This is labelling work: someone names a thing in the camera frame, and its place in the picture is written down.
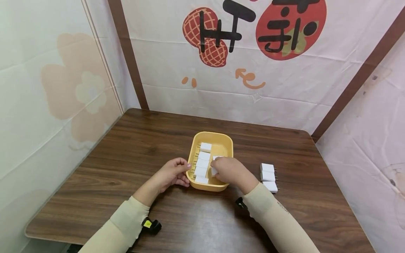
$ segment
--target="person's right hand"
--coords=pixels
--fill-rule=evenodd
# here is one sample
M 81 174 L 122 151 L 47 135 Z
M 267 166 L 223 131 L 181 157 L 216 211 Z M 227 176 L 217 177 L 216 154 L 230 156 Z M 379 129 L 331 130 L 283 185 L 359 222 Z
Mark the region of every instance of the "person's right hand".
M 259 183 L 257 178 L 235 158 L 217 157 L 211 162 L 211 167 L 218 171 L 215 175 L 218 180 L 236 185 L 245 195 Z

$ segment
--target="red circle graphic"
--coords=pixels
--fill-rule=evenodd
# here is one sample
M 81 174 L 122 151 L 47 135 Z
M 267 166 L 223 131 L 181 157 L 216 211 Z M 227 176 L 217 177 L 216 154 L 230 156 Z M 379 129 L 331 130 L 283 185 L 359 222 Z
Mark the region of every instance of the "red circle graphic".
M 260 50 L 273 60 L 292 59 L 312 47 L 321 35 L 325 21 L 325 0 L 309 4 L 304 9 L 298 5 L 274 5 L 272 3 L 259 19 L 256 27 L 256 42 Z M 282 41 L 279 40 L 282 30 L 275 29 L 278 26 L 285 27 L 283 34 L 291 38 L 284 41 L 283 45 L 281 45 Z

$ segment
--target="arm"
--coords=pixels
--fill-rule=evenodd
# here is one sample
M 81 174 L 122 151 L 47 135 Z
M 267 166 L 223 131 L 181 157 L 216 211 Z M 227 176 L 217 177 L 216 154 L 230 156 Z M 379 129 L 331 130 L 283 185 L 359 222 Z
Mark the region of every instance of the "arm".
M 159 195 L 171 185 L 190 186 L 185 172 L 191 167 L 183 158 L 168 161 L 113 213 L 86 242 L 79 253 L 125 253 L 142 230 L 142 222 Z
M 280 253 L 319 252 L 294 217 L 242 163 L 234 158 L 218 157 L 211 166 L 217 169 L 219 180 L 233 183 L 242 191 L 250 216 L 264 228 Z

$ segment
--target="beige sleeve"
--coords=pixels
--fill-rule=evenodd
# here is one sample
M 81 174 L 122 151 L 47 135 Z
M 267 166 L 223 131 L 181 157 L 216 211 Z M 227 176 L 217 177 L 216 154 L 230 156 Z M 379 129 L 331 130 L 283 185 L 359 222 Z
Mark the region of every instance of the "beige sleeve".
M 319 252 L 307 233 L 273 194 L 261 183 L 243 197 L 243 202 L 266 231 L 280 253 Z
M 111 218 L 87 241 L 79 253 L 125 253 L 142 230 L 149 207 L 132 196 L 124 201 Z

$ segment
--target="orange arrow drawing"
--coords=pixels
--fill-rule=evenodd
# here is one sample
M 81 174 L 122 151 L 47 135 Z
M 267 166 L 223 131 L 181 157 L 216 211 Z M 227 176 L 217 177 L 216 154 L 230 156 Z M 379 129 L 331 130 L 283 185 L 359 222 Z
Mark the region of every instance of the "orange arrow drawing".
M 235 71 L 235 78 L 239 79 L 239 77 L 242 77 L 243 79 L 243 85 L 245 85 L 246 87 L 250 88 L 250 89 L 260 89 L 263 88 L 266 83 L 263 82 L 261 85 L 258 86 L 253 86 L 247 83 L 247 81 L 253 81 L 256 78 L 256 75 L 254 73 L 247 73 L 244 74 L 244 72 L 246 72 L 245 68 L 238 68 Z

